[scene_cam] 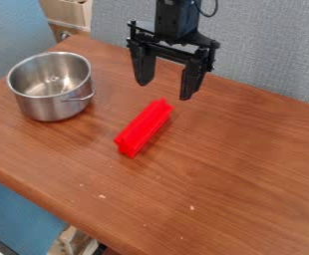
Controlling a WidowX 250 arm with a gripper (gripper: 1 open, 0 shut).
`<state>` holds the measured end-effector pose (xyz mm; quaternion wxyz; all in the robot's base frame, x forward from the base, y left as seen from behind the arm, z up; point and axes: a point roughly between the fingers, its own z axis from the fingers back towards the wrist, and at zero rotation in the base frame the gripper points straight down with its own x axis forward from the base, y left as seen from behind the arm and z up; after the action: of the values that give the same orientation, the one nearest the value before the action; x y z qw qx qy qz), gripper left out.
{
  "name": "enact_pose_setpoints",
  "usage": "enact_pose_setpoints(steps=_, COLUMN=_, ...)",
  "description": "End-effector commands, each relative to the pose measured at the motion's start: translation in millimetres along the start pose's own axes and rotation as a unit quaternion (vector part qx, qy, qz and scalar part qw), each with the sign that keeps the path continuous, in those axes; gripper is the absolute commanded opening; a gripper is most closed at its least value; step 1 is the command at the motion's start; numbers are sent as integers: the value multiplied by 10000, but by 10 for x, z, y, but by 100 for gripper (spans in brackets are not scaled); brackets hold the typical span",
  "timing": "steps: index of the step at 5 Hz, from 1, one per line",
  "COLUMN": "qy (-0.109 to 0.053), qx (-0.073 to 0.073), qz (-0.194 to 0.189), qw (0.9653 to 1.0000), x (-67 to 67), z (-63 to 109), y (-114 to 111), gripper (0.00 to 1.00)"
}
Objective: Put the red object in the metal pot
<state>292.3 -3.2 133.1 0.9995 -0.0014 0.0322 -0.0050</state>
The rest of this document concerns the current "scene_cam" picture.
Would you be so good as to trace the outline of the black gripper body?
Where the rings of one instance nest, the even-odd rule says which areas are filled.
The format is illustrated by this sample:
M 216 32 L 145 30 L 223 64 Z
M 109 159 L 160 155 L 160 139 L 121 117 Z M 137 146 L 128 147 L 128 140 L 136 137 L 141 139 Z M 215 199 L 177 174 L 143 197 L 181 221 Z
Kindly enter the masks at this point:
M 153 51 L 155 57 L 184 63 L 197 48 L 208 51 L 207 71 L 212 70 L 215 50 L 219 43 L 197 31 L 199 16 L 212 17 L 218 11 L 213 6 L 211 14 L 200 8 L 201 0 L 155 0 L 153 20 L 131 20 L 129 42 L 145 44 Z

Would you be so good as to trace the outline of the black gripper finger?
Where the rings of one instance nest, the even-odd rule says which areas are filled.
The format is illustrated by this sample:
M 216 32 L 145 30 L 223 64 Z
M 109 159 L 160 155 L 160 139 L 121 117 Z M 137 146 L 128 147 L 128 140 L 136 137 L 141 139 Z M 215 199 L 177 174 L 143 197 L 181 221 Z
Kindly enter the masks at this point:
M 145 86 L 155 76 L 155 54 L 145 44 L 136 41 L 129 42 L 129 50 L 135 79 L 140 86 Z
M 180 75 L 179 99 L 185 101 L 199 90 L 204 73 L 207 72 L 208 51 L 197 48 L 184 61 L 184 68 Z

